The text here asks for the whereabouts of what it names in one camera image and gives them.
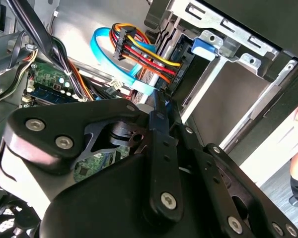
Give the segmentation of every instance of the orange wire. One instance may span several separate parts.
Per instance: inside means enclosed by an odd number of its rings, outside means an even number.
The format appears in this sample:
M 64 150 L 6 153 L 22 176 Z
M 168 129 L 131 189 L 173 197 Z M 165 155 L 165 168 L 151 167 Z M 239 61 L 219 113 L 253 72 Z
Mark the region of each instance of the orange wire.
M 163 76 L 161 73 L 155 71 L 154 69 L 148 67 L 147 65 L 145 65 L 144 63 L 142 62 L 139 62 L 138 60 L 136 60 L 135 58 L 133 58 L 132 56 L 128 56 L 128 55 L 125 55 L 125 54 L 122 54 L 123 57 L 125 58 L 128 58 L 128 59 L 131 59 L 133 61 L 136 61 L 138 64 L 141 64 L 144 68 L 150 70 L 151 72 L 154 72 L 156 75 L 160 76 L 164 81 L 166 81 L 167 83 L 170 83 L 170 80 L 167 79 L 165 76 Z
M 87 95 L 87 97 L 90 98 L 90 100 L 94 101 L 94 98 L 93 96 L 91 95 L 91 93 L 89 92 L 88 88 L 86 87 L 80 73 L 78 72 L 77 68 L 74 66 L 74 64 L 69 61 L 70 65 L 71 65 L 71 68 L 72 70 L 74 71 L 74 74 L 76 75 L 76 77 L 78 78 L 79 80 L 79 83 L 81 84 L 81 86 L 83 87 L 83 90 L 85 91 L 85 94 Z

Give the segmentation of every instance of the mounting hole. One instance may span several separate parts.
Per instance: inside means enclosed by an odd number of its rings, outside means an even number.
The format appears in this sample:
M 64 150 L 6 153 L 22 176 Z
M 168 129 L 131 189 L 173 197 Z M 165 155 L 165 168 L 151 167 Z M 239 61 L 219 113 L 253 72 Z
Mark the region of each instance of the mounting hole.
M 216 182 L 217 184 L 219 184 L 219 183 L 220 183 L 220 181 L 218 180 L 218 178 L 217 178 L 217 177 L 213 177 L 213 180 L 214 180 L 214 182 Z
M 139 142 L 142 139 L 143 139 L 143 135 L 141 135 L 141 134 L 135 135 L 133 138 L 134 142 Z
M 247 206 L 242 201 L 242 199 L 240 199 L 237 196 L 233 196 L 232 200 L 235 204 L 235 207 L 237 208 L 237 211 L 238 211 L 241 219 L 243 219 L 243 220 L 247 219 L 248 218 L 248 210 L 247 210 Z
M 170 161 L 171 161 L 169 156 L 164 155 L 163 158 L 164 158 L 164 160 L 166 160 L 167 162 L 170 162 Z

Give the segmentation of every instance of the metal frame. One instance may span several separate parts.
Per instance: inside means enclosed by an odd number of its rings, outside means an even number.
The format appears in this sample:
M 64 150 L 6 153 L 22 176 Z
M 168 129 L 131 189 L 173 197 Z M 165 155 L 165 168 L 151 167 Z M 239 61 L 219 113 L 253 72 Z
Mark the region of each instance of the metal frame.
M 273 47 L 196 0 L 173 0 L 167 10 L 196 27 L 216 29 L 260 56 L 272 53 L 275 57 L 278 54 Z

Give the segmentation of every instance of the black wire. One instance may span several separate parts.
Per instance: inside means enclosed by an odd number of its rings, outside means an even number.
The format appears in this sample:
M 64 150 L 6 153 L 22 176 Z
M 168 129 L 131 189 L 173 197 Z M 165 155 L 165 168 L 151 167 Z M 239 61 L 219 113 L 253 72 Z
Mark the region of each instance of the black wire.
M 106 92 L 106 90 L 104 90 L 102 87 L 95 85 L 92 83 L 92 79 L 90 78 L 86 78 L 84 76 L 82 76 L 83 81 L 86 83 L 87 87 L 91 90 L 91 92 L 101 98 L 101 99 L 113 99 L 115 98 L 114 96 L 110 95 L 109 93 Z
M 53 35 L 53 24 L 54 24 L 55 18 L 56 18 L 56 16 L 53 15 L 53 17 L 52 17 L 52 21 L 51 21 L 51 23 L 50 23 L 50 32 L 49 32 L 49 33 L 50 33 L 51 35 Z
M 20 73 L 21 73 L 22 69 L 27 64 L 28 64 L 28 62 L 20 64 L 20 66 L 16 70 L 16 73 L 15 73 L 14 80 L 13 80 L 12 84 L 3 93 L 0 94 L 0 99 L 4 98 L 6 95 L 8 95 L 17 86 Z
M 61 71 L 72 72 L 66 49 L 62 42 L 55 40 L 45 29 L 39 17 L 27 0 L 7 0 L 11 11 L 19 21 L 30 39 L 38 46 L 42 53 Z M 78 85 L 75 75 L 69 76 L 75 93 L 83 98 L 82 88 Z
M 13 50 L 11 53 L 10 64 L 7 69 L 13 68 L 18 61 L 18 56 L 19 56 L 19 53 L 20 53 L 20 50 L 22 47 L 22 39 L 23 39 L 24 34 L 25 34 L 25 31 L 21 31 L 18 38 L 15 41 L 15 44 L 14 44 L 14 47 L 13 47 Z
M 117 45 L 117 41 L 115 40 L 115 38 L 114 37 L 112 37 L 112 39 L 113 39 L 113 42 L 114 42 L 114 44 L 115 45 Z M 141 51 L 143 54 L 145 54 L 145 55 L 148 55 L 148 53 L 147 52 L 145 52 L 145 51 L 143 51 L 141 48 L 139 48 L 138 46 L 136 46 L 136 45 L 134 45 L 131 41 L 127 41 L 127 44 L 130 46 L 130 47 L 134 47 L 134 48 L 137 48 L 139 51 Z M 178 68 L 176 68 L 176 67 L 174 67 L 174 66 L 171 66 L 171 65 L 168 65 L 168 64 L 166 64 L 166 63 L 164 63 L 163 61 L 161 61 L 160 59 L 158 59 L 158 58 L 156 58 L 156 57 L 154 57 L 154 56 L 150 56 L 151 58 L 153 58 L 154 60 L 156 60 L 157 62 L 159 62 L 159 63 L 162 63 L 163 65 L 165 65 L 165 67 L 166 68 L 168 68 L 168 69 L 171 69 L 171 70 L 173 70 L 173 71 L 177 71 L 178 70 Z

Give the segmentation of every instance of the screw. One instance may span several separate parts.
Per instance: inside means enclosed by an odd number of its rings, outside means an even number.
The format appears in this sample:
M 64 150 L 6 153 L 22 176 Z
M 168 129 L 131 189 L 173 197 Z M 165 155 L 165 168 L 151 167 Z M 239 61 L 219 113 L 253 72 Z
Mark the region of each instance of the screw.
M 216 147 L 216 146 L 213 147 L 213 150 L 214 150 L 215 152 L 217 152 L 218 154 L 221 152 L 220 149 L 219 149 L 218 147 Z
M 294 230 L 294 228 L 291 225 L 286 224 L 286 229 L 290 233 L 290 235 L 297 237 L 297 232 Z
M 73 147 L 73 141 L 66 137 L 66 136 L 60 136 L 55 140 L 55 143 L 58 147 L 64 150 L 71 149 Z
M 164 192 L 161 195 L 161 202 L 164 204 L 166 208 L 170 210 L 174 210 L 177 206 L 175 198 L 168 192 Z
M 25 126 L 32 131 L 42 131 L 45 128 L 44 123 L 38 119 L 30 119 L 25 123 Z
M 235 217 L 228 218 L 229 226 L 235 231 L 237 234 L 242 234 L 243 228 L 240 222 Z
M 187 131 L 188 133 L 193 134 L 193 130 L 192 130 L 191 128 L 186 127 L 185 129 L 186 129 L 186 131 Z
M 130 110 L 130 111 L 134 111 L 135 108 L 133 106 L 130 106 L 130 105 L 127 105 L 127 108 Z
M 157 113 L 157 117 L 159 117 L 160 119 L 164 119 L 164 116 L 163 116 L 163 114 L 162 113 Z
M 273 227 L 274 227 L 274 229 L 277 231 L 277 233 L 278 233 L 279 235 L 281 235 L 281 236 L 284 235 L 283 230 L 282 230 L 282 229 L 280 228 L 280 226 L 278 226 L 275 222 L 273 222 Z

